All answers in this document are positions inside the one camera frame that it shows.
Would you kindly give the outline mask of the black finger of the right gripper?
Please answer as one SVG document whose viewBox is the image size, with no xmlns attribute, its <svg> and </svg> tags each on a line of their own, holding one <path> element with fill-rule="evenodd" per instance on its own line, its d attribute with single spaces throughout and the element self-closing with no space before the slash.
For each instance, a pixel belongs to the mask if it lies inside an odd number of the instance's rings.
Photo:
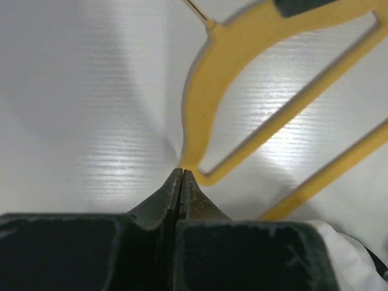
<svg viewBox="0 0 388 291">
<path fill-rule="evenodd" d="M 290 18 L 308 12 L 336 0 L 273 0 L 282 17 Z"/>
</svg>

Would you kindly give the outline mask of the yellow plastic hanger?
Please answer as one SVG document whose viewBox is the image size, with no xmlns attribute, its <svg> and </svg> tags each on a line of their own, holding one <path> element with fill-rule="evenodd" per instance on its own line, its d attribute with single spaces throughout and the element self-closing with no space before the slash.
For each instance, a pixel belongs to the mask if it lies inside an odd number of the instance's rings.
<svg viewBox="0 0 388 291">
<path fill-rule="evenodd" d="M 209 45 L 187 81 L 179 164 L 203 186 L 225 178 L 387 38 L 386 1 L 335 1 L 290 18 L 282 17 L 273 1 L 263 1 L 226 23 L 208 17 L 193 1 L 188 5 L 206 27 Z M 342 25 L 366 14 L 376 19 L 376 26 L 366 36 L 314 77 L 210 172 L 201 171 L 219 105 L 231 83 L 257 56 L 287 38 Z"/>
</svg>

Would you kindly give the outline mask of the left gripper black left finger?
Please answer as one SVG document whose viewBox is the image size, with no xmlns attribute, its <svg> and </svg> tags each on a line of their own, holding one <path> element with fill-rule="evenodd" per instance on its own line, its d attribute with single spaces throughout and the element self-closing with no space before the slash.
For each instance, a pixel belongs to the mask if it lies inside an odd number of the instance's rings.
<svg viewBox="0 0 388 291">
<path fill-rule="evenodd" d="M 2 290 L 170 290 L 181 170 L 126 213 L 1 216 Z"/>
</svg>

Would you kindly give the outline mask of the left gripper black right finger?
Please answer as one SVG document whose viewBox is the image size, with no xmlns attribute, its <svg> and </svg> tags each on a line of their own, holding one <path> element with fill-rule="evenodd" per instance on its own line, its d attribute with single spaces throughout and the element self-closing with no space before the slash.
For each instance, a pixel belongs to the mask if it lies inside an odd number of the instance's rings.
<svg viewBox="0 0 388 291">
<path fill-rule="evenodd" d="M 334 290 L 321 235 L 305 222 L 233 221 L 185 170 L 176 224 L 176 290 Z"/>
</svg>

